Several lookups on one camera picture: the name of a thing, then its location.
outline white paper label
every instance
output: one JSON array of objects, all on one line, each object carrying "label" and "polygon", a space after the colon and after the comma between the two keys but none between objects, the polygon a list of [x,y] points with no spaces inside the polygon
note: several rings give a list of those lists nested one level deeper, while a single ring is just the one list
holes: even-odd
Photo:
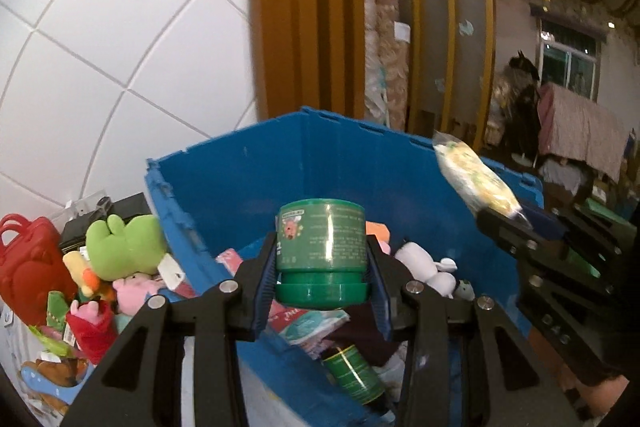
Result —
[{"label": "white paper label", "polygon": [[180,268],[178,262],[168,253],[165,254],[162,261],[160,261],[160,264],[158,265],[158,273],[160,274],[160,277],[162,277],[166,287],[171,291],[180,286],[187,277],[182,268]]},{"label": "white paper label", "polygon": [[74,335],[74,332],[71,331],[71,328],[68,324],[65,327],[65,333],[62,336],[62,340],[64,340],[71,347],[75,347],[76,345],[76,336]]},{"label": "white paper label", "polygon": [[4,311],[2,312],[2,325],[5,328],[8,328],[14,323],[14,311],[9,308],[9,306],[4,307]]},{"label": "white paper label", "polygon": [[50,353],[49,351],[41,351],[40,356],[38,357],[40,360],[44,360],[45,362],[57,362],[60,363],[60,357]]},{"label": "white paper label", "polygon": [[596,187],[596,185],[593,185],[593,190],[591,191],[591,193],[599,200],[607,201],[607,194],[600,187]]},{"label": "white paper label", "polygon": [[411,26],[403,22],[394,22],[396,41],[411,42]]}]

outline green plush toy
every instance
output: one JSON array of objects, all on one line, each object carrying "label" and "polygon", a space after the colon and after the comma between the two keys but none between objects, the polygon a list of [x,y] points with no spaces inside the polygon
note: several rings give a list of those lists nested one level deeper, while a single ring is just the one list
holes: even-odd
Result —
[{"label": "green plush toy", "polygon": [[136,216],[125,226],[115,214],[92,223],[86,231],[86,249],[91,268],[105,281],[136,272],[153,275],[167,250],[156,216]]}]

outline plastic bag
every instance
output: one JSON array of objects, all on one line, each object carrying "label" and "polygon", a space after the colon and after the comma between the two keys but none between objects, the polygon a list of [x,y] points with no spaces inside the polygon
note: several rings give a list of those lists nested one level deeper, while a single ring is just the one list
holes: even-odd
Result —
[{"label": "plastic bag", "polygon": [[511,189],[482,163],[471,147],[454,136],[438,132],[433,138],[433,148],[440,172],[474,216],[488,206],[529,225]]}]

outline green can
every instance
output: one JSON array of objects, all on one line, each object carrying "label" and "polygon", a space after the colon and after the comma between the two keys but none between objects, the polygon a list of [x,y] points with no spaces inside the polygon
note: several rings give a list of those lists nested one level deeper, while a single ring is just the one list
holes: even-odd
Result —
[{"label": "green can", "polygon": [[276,299],[335,310],[367,300],[364,208],[342,200],[289,203],[278,214]]},{"label": "green can", "polygon": [[385,388],[356,346],[334,347],[322,354],[322,364],[338,385],[355,401],[367,405],[382,396]]}]

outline blue plastic crate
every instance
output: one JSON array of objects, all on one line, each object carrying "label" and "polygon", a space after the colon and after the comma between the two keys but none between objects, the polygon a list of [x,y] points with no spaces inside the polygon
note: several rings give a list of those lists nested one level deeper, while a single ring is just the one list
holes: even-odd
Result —
[{"label": "blue plastic crate", "polygon": [[[542,184],[486,162],[517,197],[543,206]],[[392,247],[404,238],[434,259],[450,257],[478,295],[493,296],[520,330],[515,261],[476,229],[471,213],[440,174],[431,141],[303,108],[300,112],[150,160],[146,183],[164,232],[196,291],[228,278],[214,257],[235,248],[257,253],[290,201],[340,198],[385,223]],[[267,330],[240,343],[245,363],[314,427],[375,425],[364,407],[332,386],[319,364]]]}]

